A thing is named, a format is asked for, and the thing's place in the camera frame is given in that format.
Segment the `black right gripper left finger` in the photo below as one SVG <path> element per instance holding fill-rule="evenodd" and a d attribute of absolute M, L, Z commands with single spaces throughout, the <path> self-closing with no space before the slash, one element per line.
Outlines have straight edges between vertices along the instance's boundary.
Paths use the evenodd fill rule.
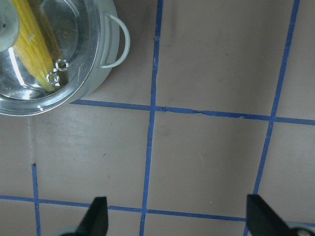
<path fill-rule="evenodd" d="M 106 197 L 95 197 L 80 224 L 58 236 L 105 236 L 109 228 Z"/>

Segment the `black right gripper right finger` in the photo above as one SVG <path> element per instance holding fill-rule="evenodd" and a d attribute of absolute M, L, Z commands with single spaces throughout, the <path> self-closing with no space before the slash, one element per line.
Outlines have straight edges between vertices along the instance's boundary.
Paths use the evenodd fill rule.
<path fill-rule="evenodd" d="M 248 194 L 246 226 L 253 236 L 313 236 L 305 226 L 290 226 L 257 194 Z"/>

